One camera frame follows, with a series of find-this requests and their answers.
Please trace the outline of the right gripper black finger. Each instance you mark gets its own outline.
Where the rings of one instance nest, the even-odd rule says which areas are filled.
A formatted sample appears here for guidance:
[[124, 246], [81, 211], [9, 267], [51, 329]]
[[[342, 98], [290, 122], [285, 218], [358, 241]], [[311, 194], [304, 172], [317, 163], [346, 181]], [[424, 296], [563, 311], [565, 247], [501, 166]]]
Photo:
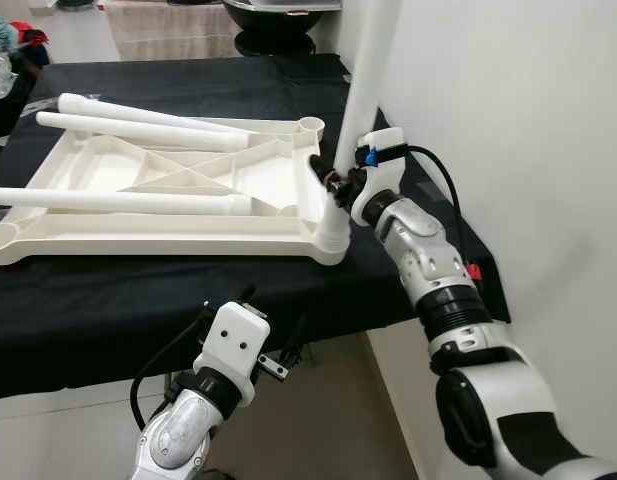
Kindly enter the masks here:
[[[323, 189], [325, 189], [325, 191], [327, 191], [328, 193], [335, 193], [339, 191], [341, 186], [346, 183], [345, 180], [341, 178], [340, 173], [337, 172], [337, 170], [334, 168], [334, 165], [331, 164], [331, 161], [325, 159], [325, 157], [322, 157], [320, 154], [312, 154], [311, 156], [309, 156], [308, 166], [309, 169], [312, 170], [313, 178], [316, 178], [317, 182], [321, 183]], [[335, 189], [335, 191], [328, 191], [325, 186], [326, 175], [330, 172], [336, 172], [337, 179], [339, 179], [339, 186], [337, 186], [337, 189]]]

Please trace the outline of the black table cloth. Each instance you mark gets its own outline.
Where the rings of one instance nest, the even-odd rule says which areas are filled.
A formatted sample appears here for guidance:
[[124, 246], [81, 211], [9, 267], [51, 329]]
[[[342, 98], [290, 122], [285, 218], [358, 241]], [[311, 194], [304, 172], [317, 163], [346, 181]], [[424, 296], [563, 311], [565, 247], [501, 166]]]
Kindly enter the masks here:
[[[43, 70], [30, 96], [96, 93], [185, 116], [318, 116], [332, 148], [346, 74], [336, 54], [61, 63]], [[29, 257], [0, 268], [0, 399], [134, 378], [204, 301], [248, 285], [272, 323], [273, 349], [298, 321], [313, 342], [412, 316], [395, 266], [362, 229], [335, 266], [304, 257]]]

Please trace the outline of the white plastic table top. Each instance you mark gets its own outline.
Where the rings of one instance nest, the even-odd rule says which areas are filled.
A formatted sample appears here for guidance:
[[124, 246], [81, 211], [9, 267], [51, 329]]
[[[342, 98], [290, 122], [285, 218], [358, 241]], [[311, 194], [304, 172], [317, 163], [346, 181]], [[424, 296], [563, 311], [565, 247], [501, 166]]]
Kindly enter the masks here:
[[322, 120], [232, 120], [252, 134], [236, 152], [153, 146], [111, 134], [67, 131], [26, 189], [81, 195], [248, 198], [248, 210], [217, 215], [80, 210], [72, 202], [8, 207], [0, 220], [0, 265], [32, 256], [300, 256], [344, 259], [348, 237], [321, 232], [328, 206], [309, 160], [320, 152]]

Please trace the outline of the black round stool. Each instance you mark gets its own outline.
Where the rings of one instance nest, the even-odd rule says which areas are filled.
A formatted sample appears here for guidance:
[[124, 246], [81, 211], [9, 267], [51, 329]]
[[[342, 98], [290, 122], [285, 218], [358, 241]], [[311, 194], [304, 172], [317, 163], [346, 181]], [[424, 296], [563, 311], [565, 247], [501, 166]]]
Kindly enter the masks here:
[[245, 58], [316, 54], [309, 32], [343, 0], [220, 0], [239, 27], [234, 47]]

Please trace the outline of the beige cloth covered bench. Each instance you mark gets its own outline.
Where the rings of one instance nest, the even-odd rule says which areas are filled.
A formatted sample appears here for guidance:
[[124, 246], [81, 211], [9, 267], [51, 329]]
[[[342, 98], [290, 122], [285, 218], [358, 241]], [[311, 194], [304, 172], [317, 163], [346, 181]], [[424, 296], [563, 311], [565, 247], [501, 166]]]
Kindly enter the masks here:
[[240, 32], [224, 4], [170, 0], [104, 0], [104, 14], [124, 61], [238, 58]]

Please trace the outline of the black bag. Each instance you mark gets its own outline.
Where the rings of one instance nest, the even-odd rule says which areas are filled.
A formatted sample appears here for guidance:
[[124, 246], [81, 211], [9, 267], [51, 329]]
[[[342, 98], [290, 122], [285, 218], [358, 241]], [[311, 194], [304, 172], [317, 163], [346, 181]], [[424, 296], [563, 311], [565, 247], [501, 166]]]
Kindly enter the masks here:
[[29, 60], [12, 59], [12, 70], [17, 77], [11, 90], [0, 99], [0, 137], [10, 134], [23, 109], [29, 104], [29, 97], [37, 84], [37, 74], [33, 67]]

